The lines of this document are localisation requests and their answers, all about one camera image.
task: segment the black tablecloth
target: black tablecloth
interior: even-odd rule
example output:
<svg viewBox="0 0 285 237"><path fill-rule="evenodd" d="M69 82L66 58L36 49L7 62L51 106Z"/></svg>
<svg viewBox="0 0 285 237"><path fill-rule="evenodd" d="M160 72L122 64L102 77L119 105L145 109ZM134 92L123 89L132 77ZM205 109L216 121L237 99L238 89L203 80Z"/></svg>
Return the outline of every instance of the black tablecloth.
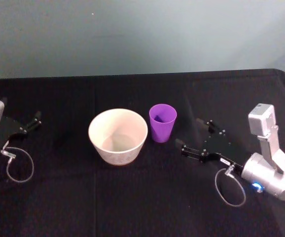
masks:
<svg viewBox="0 0 285 237"><path fill-rule="evenodd" d="M26 122L41 110L43 125L10 144L32 155L31 181L9 181L7 159L0 158L0 236L285 236L284 201L241 180L246 204L227 206L214 188L219 164L181 157L174 146L176 138L193 146L195 119L202 118L213 119L247 151L260 152L247 116L267 103L275 106L285 152L282 71L3 79L2 97L8 98L4 115ZM105 163L88 138L91 119L127 108L148 121L157 103L178 112L170 140L156 144L148 136L133 163ZM18 172L29 166L21 156L12 163Z"/></svg>

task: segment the cable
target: cable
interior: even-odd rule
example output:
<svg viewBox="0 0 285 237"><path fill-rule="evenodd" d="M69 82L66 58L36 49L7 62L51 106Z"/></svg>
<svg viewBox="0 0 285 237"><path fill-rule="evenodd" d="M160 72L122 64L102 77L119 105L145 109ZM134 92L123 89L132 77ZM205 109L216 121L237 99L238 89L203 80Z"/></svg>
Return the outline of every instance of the cable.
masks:
<svg viewBox="0 0 285 237"><path fill-rule="evenodd" d="M32 176L33 176L33 174L34 174L34 162L33 162L32 157L30 156L30 154L27 153L26 151L24 151L23 149L17 148L17 147L6 147L5 149L14 149L14 150L22 151L22 152L24 152L24 153L29 157L29 159L30 159L30 161L31 161L31 163L32 163L32 172L31 172L31 175L30 175L27 179L25 179L25 180L16 180L16 179L14 179L13 177L11 177L11 175L10 175L10 173L9 173L9 167L10 167L11 162L13 161L12 158L8 161L8 165L6 166L6 174L8 175L8 177L9 177L12 181L14 181L14 182L16 182L16 183L25 183L25 182L28 182L28 181L32 178Z"/></svg>
<svg viewBox="0 0 285 237"><path fill-rule="evenodd" d="M246 200L247 200L246 192L245 192L244 188L242 187L242 185L240 184L240 182L239 182L234 176L230 176L230 177L233 178L233 179L237 182L237 184L239 185L239 187L240 187L240 189L241 189L241 191L242 191L242 194L243 194L243 201L242 201L240 204L231 204L231 203L229 203L229 202L224 198L224 196L221 194L221 192L220 192L220 190L219 190L219 188L218 188L218 185L217 185L217 177L218 177L218 174L219 174L220 172L224 171L224 170L226 170L226 169L225 169L225 168L220 169L220 170L216 173L216 175L215 175L215 187L216 187L216 190L217 190L219 196L220 196L221 199L222 199L227 205L229 205L229 206L233 206L233 207L240 207L240 206L243 206L243 205L246 203Z"/></svg>

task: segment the blue led light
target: blue led light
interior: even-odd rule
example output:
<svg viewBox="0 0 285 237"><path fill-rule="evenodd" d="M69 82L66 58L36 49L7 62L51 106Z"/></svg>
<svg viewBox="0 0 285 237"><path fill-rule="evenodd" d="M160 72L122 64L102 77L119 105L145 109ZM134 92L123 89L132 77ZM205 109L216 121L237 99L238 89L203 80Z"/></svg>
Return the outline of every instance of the blue led light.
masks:
<svg viewBox="0 0 285 237"><path fill-rule="evenodd" d="M257 189L263 189L263 187L258 183L253 183L252 186L256 187Z"/></svg>

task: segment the white bowl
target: white bowl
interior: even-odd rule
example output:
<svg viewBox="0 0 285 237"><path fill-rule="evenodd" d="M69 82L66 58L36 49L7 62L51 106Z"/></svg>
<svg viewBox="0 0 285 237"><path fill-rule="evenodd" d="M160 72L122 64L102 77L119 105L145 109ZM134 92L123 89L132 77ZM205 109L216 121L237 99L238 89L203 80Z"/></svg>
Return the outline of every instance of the white bowl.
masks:
<svg viewBox="0 0 285 237"><path fill-rule="evenodd" d="M97 115L91 121L88 133L95 149L107 163L124 165L138 156L148 127L136 112L112 109Z"/></svg>

